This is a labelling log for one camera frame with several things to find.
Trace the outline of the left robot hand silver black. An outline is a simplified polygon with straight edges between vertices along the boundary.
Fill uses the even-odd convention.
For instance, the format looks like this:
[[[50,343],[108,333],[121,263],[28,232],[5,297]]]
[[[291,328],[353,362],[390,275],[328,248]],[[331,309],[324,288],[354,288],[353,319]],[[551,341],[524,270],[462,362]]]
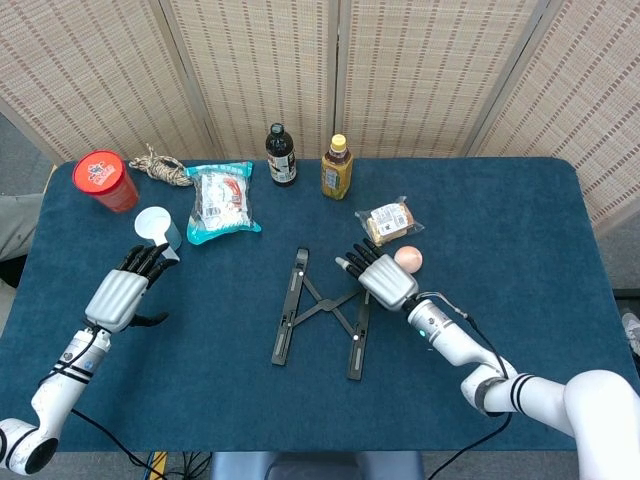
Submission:
[[[175,259],[160,260],[168,248],[168,243],[132,247],[91,298],[85,309],[86,324],[116,333],[128,327],[154,327],[163,323],[168,312],[144,316],[137,313],[137,308],[163,272],[178,263]]]

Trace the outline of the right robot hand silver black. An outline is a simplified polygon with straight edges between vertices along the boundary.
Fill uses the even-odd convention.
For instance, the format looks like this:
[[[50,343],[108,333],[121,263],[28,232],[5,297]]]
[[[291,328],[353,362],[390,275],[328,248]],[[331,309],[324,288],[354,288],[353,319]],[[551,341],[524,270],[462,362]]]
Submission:
[[[355,253],[337,256],[336,264],[354,277],[378,303],[389,311],[406,313],[416,308],[418,283],[389,254],[368,238],[354,243]]]

